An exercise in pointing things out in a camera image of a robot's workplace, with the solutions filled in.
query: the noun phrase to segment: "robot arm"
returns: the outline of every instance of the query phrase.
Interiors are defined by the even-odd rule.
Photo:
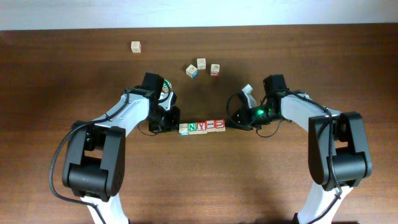
[[[124,178],[129,133],[145,119],[149,131],[155,134],[178,129],[180,110],[173,106],[177,97],[170,89],[168,94],[161,93],[163,83],[161,76],[146,73],[142,85],[126,89],[107,113],[89,123],[77,121],[72,126],[74,130],[85,124],[69,140],[62,182],[90,204],[88,208],[97,224],[129,223],[118,194]],[[102,151],[102,158],[86,155],[93,150]]]
[[[266,96],[259,106],[246,86],[237,95],[242,107],[227,122],[230,128],[261,129],[262,125],[278,119],[297,123],[308,132],[308,166],[313,185],[303,209],[294,216],[295,223],[331,223],[341,201],[362,178],[369,177],[372,163],[368,142],[360,114],[341,113],[317,105],[301,91],[290,91],[283,75],[264,79]],[[332,167],[329,166],[329,138],[332,139]],[[347,142],[348,146],[336,150],[334,141]],[[333,170],[338,186],[332,179]]]

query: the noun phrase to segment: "row of blocks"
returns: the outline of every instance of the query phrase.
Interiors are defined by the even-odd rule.
[[[213,131],[225,131],[224,119],[208,120],[197,123],[180,124],[180,135],[207,134]]]

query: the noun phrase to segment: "brown table surface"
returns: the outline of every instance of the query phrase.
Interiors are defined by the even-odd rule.
[[[226,118],[228,97],[283,73],[288,87],[364,118],[372,176],[343,201],[335,221],[398,220],[398,24],[92,29],[0,32],[0,223],[92,223],[88,209],[55,198],[50,161],[76,120],[107,112],[145,72],[168,78],[182,121]],[[140,40],[133,54],[130,41]],[[196,58],[218,63],[195,79]],[[262,134],[275,130],[264,126]],[[126,141],[120,191],[133,223],[269,223],[291,220],[312,178],[307,133],[282,123],[272,138],[254,131],[154,138],[134,130]],[[61,181],[66,148],[55,169]]]

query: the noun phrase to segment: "white background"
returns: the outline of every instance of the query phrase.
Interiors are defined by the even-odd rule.
[[[0,30],[398,22],[397,0],[0,0]]]

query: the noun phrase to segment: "toy block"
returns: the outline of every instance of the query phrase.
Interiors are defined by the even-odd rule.
[[[188,124],[188,134],[198,134],[198,129],[197,129],[196,123]]]
[[[133,53],[141,53],[141,43],[139,41],[132,41],[131,50]]]
[[[215,120],[206,121],[206,131],[207,132],[216,131],[216,121]]]
[[[180,135],[189,135],[188,124],[187,123],[180,124],[180,129],[178,131],[179,131]]]
[[[225,131],[224,119],[216,120],[216,131]]]
[[[220,74],[220,65],[211,64],[210,75],[218,76]]]
[[[167,79],[164,79],[162,92],[168,93],[169,89],[167,88],[166,83],[169,85],[170,89],[172,88],[172,83],[170,83]]]
[[[206,69],[206,59],[205,58],[198,58],[198,70]]]
[[[198,75],[198,69],[193,65],[188,66],[186,72],[187,75],[191,78],[195,78],[195,76]]]
[[[206,122],[197,122],[198,134],[207,134]]]

